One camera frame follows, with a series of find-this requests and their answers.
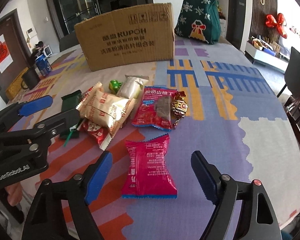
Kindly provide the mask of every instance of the dark green package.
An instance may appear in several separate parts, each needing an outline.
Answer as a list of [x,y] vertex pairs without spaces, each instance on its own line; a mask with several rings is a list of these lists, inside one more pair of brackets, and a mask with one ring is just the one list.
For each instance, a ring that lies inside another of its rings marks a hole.
[[183,0],[174,32],[180,37],[217,43],[221,35],[217,0]]
[[[72,108],[76,108],[77,105],[81,101],[81,91],[77,90],[69,95],[63,96],[62,99],[62,106],[61,106],[61,111],[67,111]],[[60,133],[60,139],[67,139],[68,135],[70,134],[69,131],[64,131]],[[79,137],[79,131],[75,130],[70,138],[78,138]]]

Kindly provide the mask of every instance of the blue gripper pad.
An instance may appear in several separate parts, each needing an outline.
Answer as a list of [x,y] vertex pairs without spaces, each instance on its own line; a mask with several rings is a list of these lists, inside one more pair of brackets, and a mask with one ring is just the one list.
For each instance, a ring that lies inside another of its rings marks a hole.
[[112,167],[112,154],[108,153],[106,157],[103,158],[102,162],[100,163],[100,165],[93,173],[91,179],[88,182],[87,194],[84,198],[85,202],[88,205],[90,205],[92,201],[97,199],[111,167]]
[[36,112],[39,112],[45,108],[48,108],[52,105],[53,98],[51,96],[44,96],[35,100],[32,100],[24,104],[20,110],[19,114],[22,116],[29,116]]
[[203,193],[208,200],[212,201],[214,205],[217,205],[219,203],[217,184],[210,174],[207,165],[211,164],[205,160],[199,151],[196,151],[191,155],[191,167],[198,179]]

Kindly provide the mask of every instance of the red balloon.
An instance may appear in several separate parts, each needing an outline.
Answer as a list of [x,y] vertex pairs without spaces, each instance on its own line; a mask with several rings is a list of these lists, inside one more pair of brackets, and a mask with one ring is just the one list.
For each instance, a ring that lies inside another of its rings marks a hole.
[[283,24],[284,16],[282,13],[278,13],[277,19],[278,19],[278,24]]
[[276,29],[277,29],[277,31],[278,31],[278,33],[282,36],[282,37],[284,37],[285,39],[288,37],[288,35],[287,35],[287,33],[285,32],[285,30],[284,30],[284,28],[283,28],[283,26],[282,25],[277,25],[276,26]]
[[266,25],[269,28],[273,28],[277,26],[277,21],[275,20],[273,15],[271,14],[266,15]]

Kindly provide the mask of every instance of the snowflake pattern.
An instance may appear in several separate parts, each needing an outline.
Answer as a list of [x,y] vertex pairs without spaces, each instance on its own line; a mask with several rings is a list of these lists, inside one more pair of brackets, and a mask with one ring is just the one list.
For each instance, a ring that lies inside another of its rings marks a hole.
[[201,3],[210,4],[211,1],[210,0],[202,0]]
[[186,23],[186,17],[183,17],[182,15],[179,17],[179,19],[178,19],[178,23],[182,23],[182,24],[184,24],[184,23]]
[[203,11],[204,11],[204,9],[201,9],[199,6],[197,8],[195,8],[195,12],[199,15],[204,14]]
[[208,13],[204,14],[204,18],[207,19],[207,20],[209,20],[209,21],[211,21],[210,14],[208,14]]
[[182,9],[185,10],[186,12],[188,11],[192,12],[192,5],[189,5],[189,3],[186,2],[182,5]]
[[174,30],[175,34],[178,36],[182,36],[182,31],[179,30],[179,27]]

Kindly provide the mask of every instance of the table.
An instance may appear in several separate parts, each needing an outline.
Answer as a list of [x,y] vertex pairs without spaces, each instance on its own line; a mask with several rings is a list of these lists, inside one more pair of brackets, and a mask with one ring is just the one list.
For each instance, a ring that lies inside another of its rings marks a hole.
[[252,57],[252,63],[260,62],[261,64],[268,64],[270,66],[276,67],[281,72],[285,72],[288,67],[288,62],[277,57],[274,57],[264,51],[256,49],[252,44],[247,42],[246,44],[246,53]]
[[[120,130],[107,150],[113,167],[97,200],[89,206],[107,239],[199,239],[214,206],[207,201],[192,171],[190,156],[200,150],[209,163],[235,180],[260,179],[281,228],[300,211],[300,150],[287,116],[270,87],[245,56],[228,44],[205,45],[176,38],[170,61],[131,64],[90,72],[82,50],[77,49],[56,66],[35,89],[18,97],[32,100],[49,94],[52,106],[24,117],[13,130],[32,127],[61,110],[61,96],[85,91],[101,81],[124,80],[125,74],[147,75],[150,85],[184,90],[189,105],[186,117],[171,131],[167,168],[178,189],[176,199],[123,199],[129,156],[125,140],[149,140],[164,134],[156,128]],[[40,182],[69,179],[94,163],[102,151],[84,132],[80,138],[54,138],[47,157],[50,167],[22,182],[34,196]],[[66,222],[73,230],[70,210],[63,203]],[[240,207],[236,205],[227,239],[232,239]]]

